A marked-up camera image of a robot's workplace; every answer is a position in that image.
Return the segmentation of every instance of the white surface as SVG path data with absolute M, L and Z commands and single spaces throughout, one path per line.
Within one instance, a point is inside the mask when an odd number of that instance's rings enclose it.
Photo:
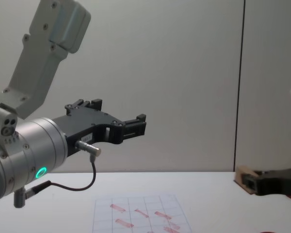
M 177 197 L 142 193 L 98 199 L 93 233 L 192 233 Z
M 248 0 L 237 165 L 291 167 L 291 0 Z
M 231 172 L 100 173 L 84 192 L 50 187 L 13 207 L 13 195 L 0 200 L 0 233 L 91 233 L 95 199 L 126 193 L 174 193 L 194 233 L 291 233 L 291 199 L 251 196 Z M 87 185 L 91 174 L 49 174 L 46 179 L 72 187 Z
M 0 0 L 0 91 L 39 0 Z M 241 0 L 80 0 L 92 14 L 80 50 L 60 65 L 30 118 L 103 99 L 122 120 L 147 114 L 146 135 L 102 147 L 99 171 L 232 170 Z M 88 171 L 72 157 L 58 171 Z

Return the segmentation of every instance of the white table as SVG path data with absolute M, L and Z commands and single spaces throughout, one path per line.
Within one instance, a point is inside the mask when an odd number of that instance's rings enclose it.
M 174 193 L 194 233 L 291 233 L 291 199 L 249 195 L 233 176 L 232 172 L 99 173 L 87 191 L 49 187 L 27 200 L 23 209 L 15 209 L 9 195 L 0 200 L 0 233 L 91 233 L 95 199 L 114 193 Z M 91 178 L 90 173 L 48 174 L 29 186 L 51 180 L 82 187 Z

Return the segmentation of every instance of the white wall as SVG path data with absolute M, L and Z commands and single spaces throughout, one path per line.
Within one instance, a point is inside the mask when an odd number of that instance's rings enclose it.
M 30 118 L 103 99 L 119 119 L 147 114 L 146 135 L 98 144 L 99 171 L 233 167 L 243 1 L 80 0 L 92 21 Z M 0 0 L 0 91 L 8 84 L 37 0 Z M 90 171 L 83 153 L 59 171 Z
M 237 165 L 291 167 L 291 0 L 246 3 Z

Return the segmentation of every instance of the silver cylindrical joint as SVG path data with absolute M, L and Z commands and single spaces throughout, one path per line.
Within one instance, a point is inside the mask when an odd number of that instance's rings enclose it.
M 52 120 L 19 123 L 0 145 L 0 198 L 59 167 L 67 152 L 65 135 Z
M 86 142 L 82 142 L 82 141 L 77 141 L 76 142 L 76 147 L 81 149 L 81 150 L 84 150 L 92 155 L 94 155 L 95 157 L 98 157 L 100 156 L 101 154 L 101 149 L 100 148 L 97 148 L 97 147 L 94 147 L 90 144 L 87 144 Z

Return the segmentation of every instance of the label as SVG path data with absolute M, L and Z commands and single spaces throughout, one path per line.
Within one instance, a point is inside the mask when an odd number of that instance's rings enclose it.
M 88 134 L 88 135 L 82 137 L 82 138 L 81 138 L 81 141 L 82 141 L 82 142 L 89 142 L 89 141 L 91 141 L 92 139 L 93 139 L 93 133 L 90 133 L 90 134 Z

